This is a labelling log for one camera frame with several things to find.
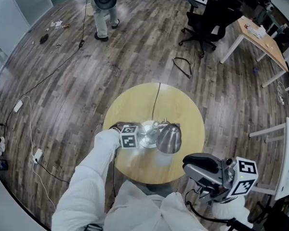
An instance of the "office chair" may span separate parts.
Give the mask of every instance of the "office chair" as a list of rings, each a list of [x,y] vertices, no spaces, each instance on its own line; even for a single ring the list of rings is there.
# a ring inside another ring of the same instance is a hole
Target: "office chair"
[[[265,231],[289,231],[289,217],[282,212],[283,206],[289,203],[285,203],[286,198],[281,198],[276,201],[273,207],[270,207],[271,197],[265,207],[260,202],[257,202],[257,205],[262,209],[262,213],[250,222],[261,223],[263,220],[266,220],[263,224]]]
[[[240,10],[233,10],[229,8],[227,3],[217,0],[208,0],[206,9],[203,15],[195,14],[192,12],[186,13],[188,17],[188,25],[193,30],[184,27],[181,31],[188,31],[192,34],[192,37],[181,40],[179,45],[183,42],[197,40],[200,43],[201,55],[204,57],[203,43],[207,43],[212,46],[212,50],[216,49],[216,46],[212,43],[222,39],[226,33],[226,27],[236,21],[242,16]],[[213,29],[218,26],[217,34],[213,34]]]

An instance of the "extension cord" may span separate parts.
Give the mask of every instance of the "extension cord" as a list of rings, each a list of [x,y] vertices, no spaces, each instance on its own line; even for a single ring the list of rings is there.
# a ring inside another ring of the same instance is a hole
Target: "extension cord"
[[[20,108],[23,106],[23,104],[24,103],[21,100],[19,100],[14,107],[14,112],[17,113],[20,110]]]
[[[35,155],[33,157],[33,162],[37,164],[40,161],[40,158],[42,157],[43,152],[40,148],[38,148],[37,152],[35,152]]]

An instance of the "power strip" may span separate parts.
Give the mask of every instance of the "power strip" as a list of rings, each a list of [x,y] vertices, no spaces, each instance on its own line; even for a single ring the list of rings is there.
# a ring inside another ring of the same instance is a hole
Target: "power strip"
[[[38,148],[37,152],[35,152],[35,155],[33,157],[33,162],[37,164],[40,161],[40,158],[42,157],[43,152],[40,148]]]

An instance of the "white sleeve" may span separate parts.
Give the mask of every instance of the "white sleeve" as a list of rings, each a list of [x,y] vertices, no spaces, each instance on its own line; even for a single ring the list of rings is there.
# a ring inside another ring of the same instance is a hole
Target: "white sleeve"
[[[119,133],[113,129],[95,136],[94,148],[75,168],[69,188],[59,200],[52,231],[84,230],[90,223],[103,224],[105,181],[118,147]]]

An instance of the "hand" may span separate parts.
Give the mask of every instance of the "hand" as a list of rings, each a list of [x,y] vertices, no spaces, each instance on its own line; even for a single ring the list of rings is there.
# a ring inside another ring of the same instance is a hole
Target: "hand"
[[[112,125],[109,129],[112,128],[112,129],[116,130],[118,133],[121,133],[124,125],[137,126],[138,127],[139,139],[142,140],[142,138],[145,136],[145,128],[139,122],[123,122],[123,121],[119,121],[119,122],[115,123],[114,125]]]
[[[121,132],[123,129],[123,126],[125,126],[125,125],[138,126],[138,123],[119,121],[119,122],[115,123],[114,125],[112,125],[109,129],[113,128],[113,129],[119,130]]]

